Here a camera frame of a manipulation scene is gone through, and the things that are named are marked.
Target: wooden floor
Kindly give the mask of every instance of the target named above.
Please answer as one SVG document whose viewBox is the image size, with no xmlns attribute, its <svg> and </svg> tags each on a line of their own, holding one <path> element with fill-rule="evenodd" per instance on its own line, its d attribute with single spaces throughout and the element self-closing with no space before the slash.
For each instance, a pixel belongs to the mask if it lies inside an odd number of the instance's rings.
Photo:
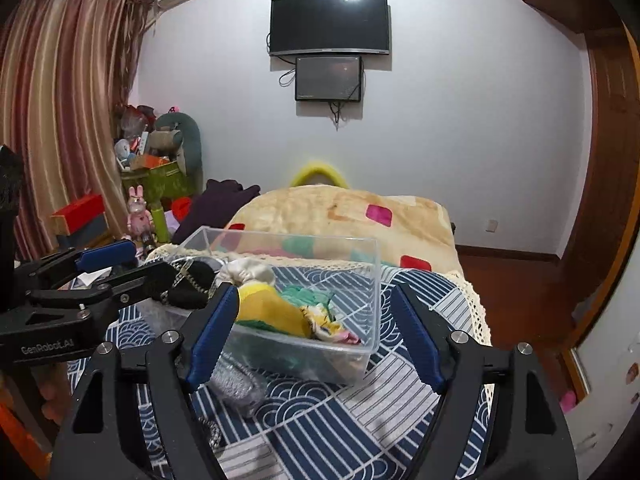
<svg viewBox="0 0 640 480">
<path fill-rule="evenodd" d="M 531 343 L 560 398 L 570 382 L 557 359 L 558 346 L 574 327 L 574 303 L 558 266 L 464 254 L 460 263 L 486 310 L 492 345 L 511 349 L 521 341 Z"/>
</svg>

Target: metal screw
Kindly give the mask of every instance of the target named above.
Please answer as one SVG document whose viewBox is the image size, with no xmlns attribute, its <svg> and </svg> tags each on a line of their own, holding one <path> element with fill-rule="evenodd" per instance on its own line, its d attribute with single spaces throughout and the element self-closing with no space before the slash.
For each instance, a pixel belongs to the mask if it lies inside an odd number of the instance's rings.
<svg viewBox="0 0 640 480">
<path fill-rule="evenodd" d="M 175 330 L 168 330 L 164 334 L 162 334 L 162 342 L 163 343 L 173 343 L 178 341 L 180 334 L 178 334 Z"/>
<path fill-rule="evenodd" d="M 518 351 L 521 354 L 529 355 L 533 353 L 533 347 L 529 343 L 518 343 Z"/>
<path fill-rule="evenodd" d="M 113 350 L 113 343 L 111 341 L 105 341 L 104 343 L 100 343 L 98 345 L 98 354 L 105 355 Z"/>
<path fill-rule="evenodd" d="M 456 343 L 464 344 L 469 341 L 469 334 L 462 332 L 462 330 L 456 330 L 455 332 L 451 332 L 451 339 Z"/>
</svg>

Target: wooden door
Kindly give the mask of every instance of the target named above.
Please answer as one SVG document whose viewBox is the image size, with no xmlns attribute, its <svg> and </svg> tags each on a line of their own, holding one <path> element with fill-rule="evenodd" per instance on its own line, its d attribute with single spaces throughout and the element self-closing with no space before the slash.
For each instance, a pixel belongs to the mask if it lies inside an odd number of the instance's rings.
<svg viewBox="0 0 640 480">
<path fill-rule="evenodd" d="M 575 300 L 604 282 L 632 208 L 640 160 L 640 100 L 623 28 L 587 34 L 593 131 L 587 178 L 562 270 Z"/>
</svg>

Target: beige blanket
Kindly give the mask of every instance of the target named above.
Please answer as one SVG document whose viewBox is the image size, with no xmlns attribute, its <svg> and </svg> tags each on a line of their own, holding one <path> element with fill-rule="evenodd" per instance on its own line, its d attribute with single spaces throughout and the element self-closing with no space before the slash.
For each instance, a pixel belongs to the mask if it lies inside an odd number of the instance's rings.
<svg viewBox="0 0 640 480">
<path fill-rule="evenodd" d="M 244 224 L 247 231 L 375 238 L 387 265 L 424 268 L 418 258 L 435 272 L 462 275 L 449 215 L 425 198 L 334 186 L 291 187 L 253 199 L 236 213 L 229 222 L 233 224 Z"/>
</svg>

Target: blue gripper pad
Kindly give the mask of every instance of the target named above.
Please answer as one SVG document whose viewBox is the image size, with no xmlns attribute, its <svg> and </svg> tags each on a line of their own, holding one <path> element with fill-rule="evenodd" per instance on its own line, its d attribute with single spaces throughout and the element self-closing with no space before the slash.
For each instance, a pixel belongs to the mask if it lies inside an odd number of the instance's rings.
<svg viewBox="0 0 640 480">
<path fill-rule="evenodd" d="M 191 315 L 204 314 L 209 310 L 212 301 L 217 301 L 215 296 L 209 301 L 206 308 L 193 312 Z M 220 357 L 220 352 L 222 352 L 222 347 L 225 345 L 226 338 L 238 316 L 239 304 L 238 289 L 234 286 L 229 286 L 200 332 L 195 345 L 193 345 L 191 368 L 186 378 L 186 382 L 193 391 L 198 389 L 201 384 L 206 383 L 211 377 L 213 368 L 216 367 Z"/>
<path fill-rule="evenodd" d="M 95 272 L 106 267 L 130 262 L 136 258 L 136 245 L 131 240 L 121 240 L 113 244 L 89 249 L 76 261 L 76 269 Z"/>
<path fill-rule="evenodd" d="M 390 300 L 391 314 L 418 377 L 437 394 L 444 393 L 455 365 L 447 343 L 449 325 L 440 314 L 418 300 L 406 283 L 393 288 Z"/>
</svg>

